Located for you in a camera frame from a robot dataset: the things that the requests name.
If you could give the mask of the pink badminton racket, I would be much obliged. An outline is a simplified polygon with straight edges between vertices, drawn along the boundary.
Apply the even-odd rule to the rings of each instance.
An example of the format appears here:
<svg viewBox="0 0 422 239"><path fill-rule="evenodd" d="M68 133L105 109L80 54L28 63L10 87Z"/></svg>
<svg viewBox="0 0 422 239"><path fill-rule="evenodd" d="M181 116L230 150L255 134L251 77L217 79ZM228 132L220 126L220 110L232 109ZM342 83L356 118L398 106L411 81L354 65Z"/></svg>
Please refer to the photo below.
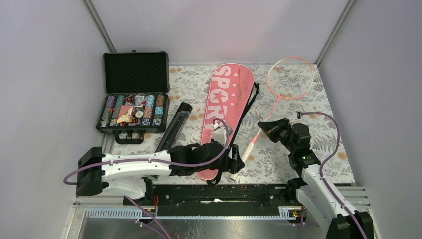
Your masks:
<svg viewBox="0 0 422 239"><path fill-rule="evenodd" d="M314 78L313 65L299 56L288 56L276 62L269 70L266 84L276 100L269 110L268 120L280 99L296 100L310 89Z"/></svg>
<svg viewBox="0 0 422 239"><path fill-rule="evenodd" d="M233 182L237 182L238 176L239 176L239 173L237 172L236 174L231 174L228 178Z"/></svg>

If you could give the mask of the pink racket cover bag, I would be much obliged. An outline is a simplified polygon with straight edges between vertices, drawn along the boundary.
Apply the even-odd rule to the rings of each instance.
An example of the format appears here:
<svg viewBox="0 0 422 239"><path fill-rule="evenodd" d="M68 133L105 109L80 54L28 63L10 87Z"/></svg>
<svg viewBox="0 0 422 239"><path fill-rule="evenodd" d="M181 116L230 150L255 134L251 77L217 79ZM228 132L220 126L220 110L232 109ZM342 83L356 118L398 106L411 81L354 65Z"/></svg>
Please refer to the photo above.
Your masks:
<svg viewBox="0 0 422 239"><path fill-rule="evenodd" d="M259 93L259 85L254 82L251 69L237 63L227 63L214 70L206 100L201 144L213 138L213 120L222 119L233 133L230 143L234 143L236 131L246 113L252 107Z"/></svg>

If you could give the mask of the black shuttlecock tube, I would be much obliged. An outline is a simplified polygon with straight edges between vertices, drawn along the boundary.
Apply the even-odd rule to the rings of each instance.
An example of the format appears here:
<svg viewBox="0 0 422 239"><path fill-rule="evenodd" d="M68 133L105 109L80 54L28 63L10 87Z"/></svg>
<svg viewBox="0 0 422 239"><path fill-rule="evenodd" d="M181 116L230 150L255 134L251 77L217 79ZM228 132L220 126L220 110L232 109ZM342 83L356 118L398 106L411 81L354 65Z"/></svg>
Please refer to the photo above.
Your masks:
<svg viewBox="0 0 422 239"><path fill-rule="evenodd" d="M173 147L176 139L181 132L182 128L190 113L192 111L192 106L186 102L181 102L175 115L173 116L169 126L167 127L164 135L161 138L160 143L158 144L155 152L160 152L168 150Z"/></svg>

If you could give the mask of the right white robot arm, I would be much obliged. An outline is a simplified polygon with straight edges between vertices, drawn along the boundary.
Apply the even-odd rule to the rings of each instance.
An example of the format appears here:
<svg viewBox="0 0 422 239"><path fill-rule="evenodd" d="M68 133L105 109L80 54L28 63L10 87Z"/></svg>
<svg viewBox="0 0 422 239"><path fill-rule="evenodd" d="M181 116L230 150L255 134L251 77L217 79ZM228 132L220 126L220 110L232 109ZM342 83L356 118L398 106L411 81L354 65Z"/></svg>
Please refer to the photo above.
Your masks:
<svg viewBox="0 0 422 239"><path fill-rule="evenodd" d="M258 126L272 142L279 142L288 150L289 164L298 174L298 178L289 180L286 185L288 203L302 204L327 239L374 238L371 215L358 211L324 176L322 163L311 150L308 126L290 124L287 118L259 122Z"/></svg>

